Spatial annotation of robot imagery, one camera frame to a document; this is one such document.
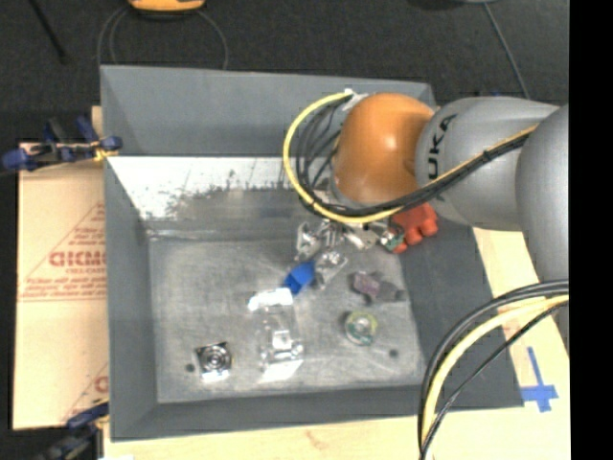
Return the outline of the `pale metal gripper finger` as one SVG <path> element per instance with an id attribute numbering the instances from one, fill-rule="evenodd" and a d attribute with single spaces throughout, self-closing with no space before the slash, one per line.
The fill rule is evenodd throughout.
<path id="1" fill-rule="evenodd" d="M 326 250 L 315 260 L 314 285 L 324 289 L 347 265 L 348 258 L 336 250 Z"/>
<path id="2" fill-rule="evenodd" d="M 330 223 L 327 220 L 317 225 L 303 222 L 297 230 L 296 261 L 312 259 L 324 247 L 329 245 Z"/>

